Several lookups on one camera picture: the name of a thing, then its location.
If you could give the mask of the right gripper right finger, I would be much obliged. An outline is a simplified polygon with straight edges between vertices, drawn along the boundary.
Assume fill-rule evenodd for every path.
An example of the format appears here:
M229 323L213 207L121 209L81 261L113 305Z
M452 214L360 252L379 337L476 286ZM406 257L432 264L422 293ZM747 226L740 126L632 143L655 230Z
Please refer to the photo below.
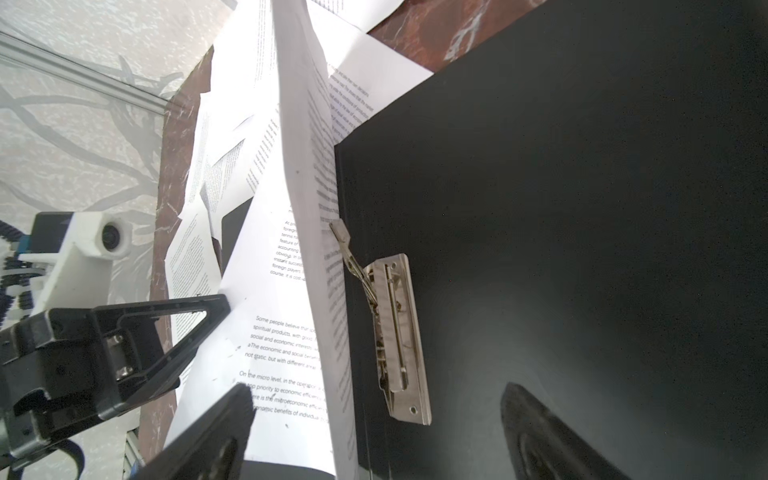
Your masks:
M518 479L616 479L618 468L527 389L508 383L501 421Z

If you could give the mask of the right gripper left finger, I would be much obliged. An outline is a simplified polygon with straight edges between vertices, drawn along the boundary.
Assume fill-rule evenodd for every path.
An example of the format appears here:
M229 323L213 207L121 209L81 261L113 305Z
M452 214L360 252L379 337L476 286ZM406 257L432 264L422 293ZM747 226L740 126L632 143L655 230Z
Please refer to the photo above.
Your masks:
M237 479L256 414L251 390L233 386L134 479Z

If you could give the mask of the black folder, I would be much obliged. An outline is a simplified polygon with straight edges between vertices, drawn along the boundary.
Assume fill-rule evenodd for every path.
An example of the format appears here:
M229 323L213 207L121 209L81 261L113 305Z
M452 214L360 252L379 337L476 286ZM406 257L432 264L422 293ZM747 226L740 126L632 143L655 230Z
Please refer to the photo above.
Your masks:
M335 149L411 264L433 413L392 419L348 277L363 479L515 479L527 389L632 479L767 475L767 5L549 1Z

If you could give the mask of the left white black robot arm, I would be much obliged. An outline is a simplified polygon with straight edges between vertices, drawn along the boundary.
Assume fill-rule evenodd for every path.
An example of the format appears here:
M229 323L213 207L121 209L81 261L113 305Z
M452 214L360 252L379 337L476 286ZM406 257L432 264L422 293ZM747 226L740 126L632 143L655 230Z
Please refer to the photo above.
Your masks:
M222 295L110 304L131 249L121 219L43 212L1 227L1 464L19 470L177 388L229 314Z

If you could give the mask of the printed paper under left arm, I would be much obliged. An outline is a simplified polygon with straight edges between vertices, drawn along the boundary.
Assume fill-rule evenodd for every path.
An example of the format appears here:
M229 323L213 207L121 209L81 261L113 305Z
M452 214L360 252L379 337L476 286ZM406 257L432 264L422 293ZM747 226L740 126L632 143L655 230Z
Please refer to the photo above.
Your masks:
M221 240L227 214L262 190L281 188L272 3L240 1L213 49L185 202L205 205L211 233Z

